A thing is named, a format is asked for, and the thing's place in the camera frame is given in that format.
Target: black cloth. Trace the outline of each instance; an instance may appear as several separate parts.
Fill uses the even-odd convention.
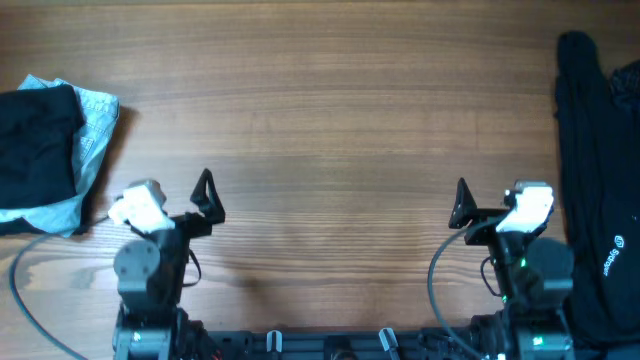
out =
[[[640,117],[640,60],[613,72],[611,92],[613,102],[633,116],[637,124]]]
[[[83,124],[73,87],[0,94],[0,209],[76,195],[73,133]]]
[[[612,101],[596,46],[584,33],[558,41],[556,101],[562,200],[576,256],[565,310],[592,347],[640,340],[640,138]]]

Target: wood grain surface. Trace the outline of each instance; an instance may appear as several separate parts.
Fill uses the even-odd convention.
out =
[[[587,31],[610,72],[640,57],[639,15],[631,2],[5,7],[0,90],[32,73],[120,97],[98,214],[148,177],[169,213],[193,210],[213,171],[228,221],[192,242],[203,280],[182,301],[209,330],[417,328],[437,325],[426,273],[460,176],[485,207],[518,178],[558,189],[557,36]],[[562,239],[558,209],[548,235]],[[0,239],[0,358],[65,358],[8,291],[33,238]],[[89,358],[112,356],[112,261],[132,239],[105,223],[18,270],[34,315]],[[439,263],[454,324],[500,307],[486,255],[460,241]]]

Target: gray cable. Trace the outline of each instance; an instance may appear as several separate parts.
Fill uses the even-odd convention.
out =
[[[457,231],[455,234],[451,235],[444,243],[442,243],[442,245],[440,245],[436,253],[433,255],[433,258],[431,259],[431,264],[429,265],[429,275],[427,276],[427,291],[429,292],[429,302],[431,303],[431,308],[433,309],[433,313],[435,314],[436,319],[438,319],[438,322],[440,323],[440,325],[442,325],[442,327],[447,331],[451,339],[453,339],[453,341],[455,341],[463,350],[465,350],[467,353],[469,353],[469,355],[475,357],[476,359],[485,359],[486,357],[480,354],[480,352],[476,351],[473,347],[471,347],[471,345],[467,344],[464,340],[462,340],[462,338],[453,331],[451,326],[449,326],[449,324],[445,321],[444,317],[440,313],[440,309],[436,304],[436,296],[433,291],[433,274],[436,269],[436,262],[438,261],[438,258],[440,258],[440,255],[442,255],[442,252],[447,248],[447,246],[449,246],[449,244],[454,242],[462,234],[465,234],[467,232],[478,231],[479,229],[485,226],[491,226],[491,225],[497,224],[503,219],[504,219],[504,216],[501,216],[498,218],[494,218],[491,220],[487,220],[485,222],[481,222],[481,223],[469,226],[466,229],[461,229]]]
[[[109,218],[108,216],[105,216],[105,217],[100,218],[97,221],[95,221],[95,222],[93,222],[93,223],[91,223],[91,224],[89,224],[89,225],[87,225],[85,227],[81,227],[81,228],[86,231],[86,230],[94,227],[95,225],[107,220],[108,218]],[[68,355],[73,357],[74,359],[85,360],[86,358],[84,356],[80,355],[79,353],[77,353],[76,351],[74,351],[73,349],[71,349],[70,347],[65,345],[63,342],[58,340],[55,336],[51,335],[51,333],[49,333],[38,322],[38,320],[35,319],[33,314],[31,314],[31,311],[29,311],[29,308],[27,308],[27,306],[24,304],[24,301],[22,301],[22,297],[20,297],[20,293],[18,292],[18,287],[16,286],[16,270],[18,268],[18,263],[20,262],[20,259],[22,258],[22,256],[27,251],[33,249],[36,245],[45,242],[46,240],[50,239],[53,236],[65,233],[65,232],[70,231],[70,230],[74,230],[74,229],[62,230],[62,231],[60,231],[58,233],[55,233],[55,234],[42,235],[39,238],[31,241],[29,244],[27,244],[27,246],[23,247],[18,252],[18,255],[16,255],[16,257],[13,259],[13,261],[11,262],[11,266],[9,267],[9,288],[11,289],[11,294],[13,295],[13,298],[15,299],[16,303],[18,304],[18,307],[20,308],[20,311],[22,312],[22,314],[27,318],[27,320],[29,320],[31,325],[33,325],[33,327],[36,328],[36,330],[38,330],[38,332],[40,334],[42,334],[42,336],[44,336],[53,345],[55,345],[60,350],[64,351],[65,353],[67,353]]]

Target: white printed logo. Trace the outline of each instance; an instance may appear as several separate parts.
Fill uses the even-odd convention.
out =
[[[624,238],[622,236],[616,235],[614,241],[619,249],[622,249],[624,247]]]
[[[616,243],[616,246],[618,247],[618,249],[622,249],[624,247],[624,238],[620,235],[616,235],[616,237],[613,238],[613,242]],[[615,261],[616,256],[618,256],[618,254],[620,254],[620,251],[616,249],[613,249],[609,252],[607,261],[604,262],[604,272],[603,272],[604,276],[609,276],[609,268]]]

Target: light blue cloth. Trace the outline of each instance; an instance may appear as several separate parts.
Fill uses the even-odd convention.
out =
[[[72,85],[61,79],[46,81],[29,75],[18,90],[44,89],[63,84]],[[37,208],[0,209],[0,222],[24,218],[37,229],[48,233],[60,233],[65,237],[73,233],[73,230],[69,229],[80,226],[82,200],[98,175],[100,164],[118,120],[119,103],[114,95],[76,86],[73,88],[78,96],[78,105],[85,121],[73,136],[71,165],[77,195]]]

